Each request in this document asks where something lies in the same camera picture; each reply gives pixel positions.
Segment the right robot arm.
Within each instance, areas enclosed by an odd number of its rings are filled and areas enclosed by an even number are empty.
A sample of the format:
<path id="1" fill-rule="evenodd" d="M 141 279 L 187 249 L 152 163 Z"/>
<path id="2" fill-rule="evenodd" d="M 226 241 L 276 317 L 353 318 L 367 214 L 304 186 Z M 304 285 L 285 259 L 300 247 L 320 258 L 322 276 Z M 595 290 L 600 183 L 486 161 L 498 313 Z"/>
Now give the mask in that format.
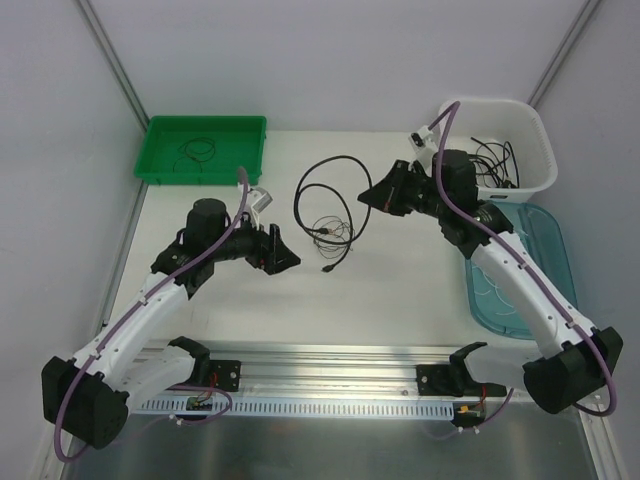
<path id="1" fill-rule="evenodd" d="M 358 199 L 393 216 L 435 218 L 444 238 L 506 294 L 535 341 L 532 351 L 467 345 L 450 355 L 446 377 L 433 379 L 432 388 L 461 396 L 491 383 L 526 390 L 550 414 L 568 407 L 598 417 L 616 411 L 612 373 L 621 336 L 582 315 L 527 253 L 503 212 L 479 199 L 476 168 L 466 152 L 437 153 L 431 171 L 418 161 L 398 160 Z"/>

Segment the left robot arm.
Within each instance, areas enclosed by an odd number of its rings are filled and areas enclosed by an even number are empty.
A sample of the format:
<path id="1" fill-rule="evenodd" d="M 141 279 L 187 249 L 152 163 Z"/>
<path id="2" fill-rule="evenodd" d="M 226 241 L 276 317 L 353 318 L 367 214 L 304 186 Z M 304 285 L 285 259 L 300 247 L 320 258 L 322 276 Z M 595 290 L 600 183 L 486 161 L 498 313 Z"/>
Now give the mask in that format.
<path id="1" fill-rule="evenodd" d="M 152 334 L 213 276 L 216 264 L 237 259 L 268 275 L 300 264 L 275 224 L 260 213 L 272 197 L 249 191 L 234 217 L 218 199 L 197 200 L 186 225 L 156 257 L 127 309 L 71 359 L 52 357 L 41 372 L 44 417 L 54 426 L 54 447 L 68 433 L 94 449 L 108 446 L 129 415 L 175 385 L 211 388 L 210 351 L 180 336 L 151 360 L 133 364 Z"/>

